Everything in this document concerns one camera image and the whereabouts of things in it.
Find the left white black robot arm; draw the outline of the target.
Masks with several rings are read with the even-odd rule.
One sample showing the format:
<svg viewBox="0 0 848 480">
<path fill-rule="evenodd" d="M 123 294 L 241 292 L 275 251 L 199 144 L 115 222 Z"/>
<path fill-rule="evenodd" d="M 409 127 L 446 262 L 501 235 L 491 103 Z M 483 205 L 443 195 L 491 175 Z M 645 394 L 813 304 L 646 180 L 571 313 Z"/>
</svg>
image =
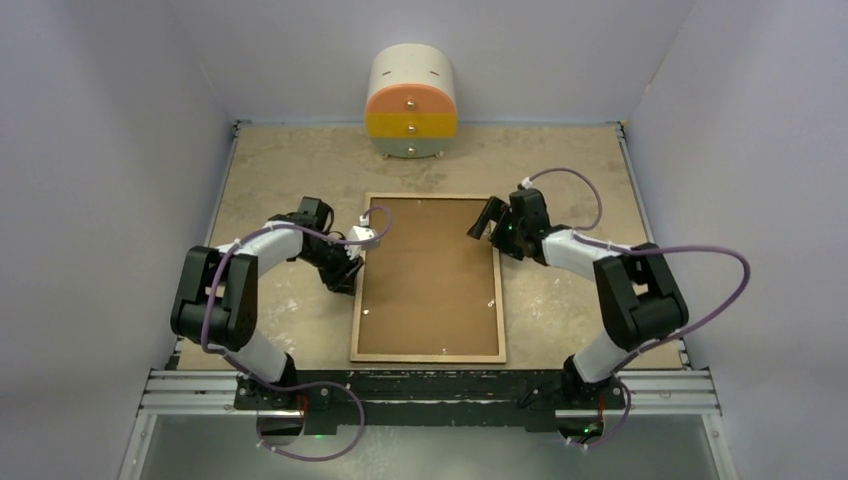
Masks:
<svg viewBox="0 0 848 480">
<path fill-rule="evenodd" d="M 379 235 L 369 214 L 345 234 L 333 232 L 334 220 L 329 204 L 304 197 L 295 211 L 275 215 L 228 244 L 195 246 L 184 260 L 172 331 L 253 377 L 260 397 L 275 409 L 295 402 L 298 381 L 292 357 L 257 329 L 259 280 L 281 263 L 302 261 L 316 269 L 328 291 L 354 294 L 362 253 Z"/>
</svg>

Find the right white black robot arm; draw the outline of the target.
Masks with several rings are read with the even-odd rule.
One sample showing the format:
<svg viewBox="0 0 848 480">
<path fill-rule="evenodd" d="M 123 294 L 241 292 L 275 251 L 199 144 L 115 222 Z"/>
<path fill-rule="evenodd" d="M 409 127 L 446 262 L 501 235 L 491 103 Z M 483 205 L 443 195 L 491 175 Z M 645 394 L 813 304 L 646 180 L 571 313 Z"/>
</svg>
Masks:
<svg viewBox="0 0 848 480">
<path fill-rule="evenodd" d="M 561 392 L 573 406 L 596 399 L 630 354 L 688 323 L 684 297 L 664 256 L 650 254 L 652 244 L 606 244 L 553 225 L 535 188 L 520 188 L 508 200 L 490 197 L 467 234 L 486 237 L 511 258 L 565 269 L 595 284 L 603 329 L 563 365 Z"/>
</svg>

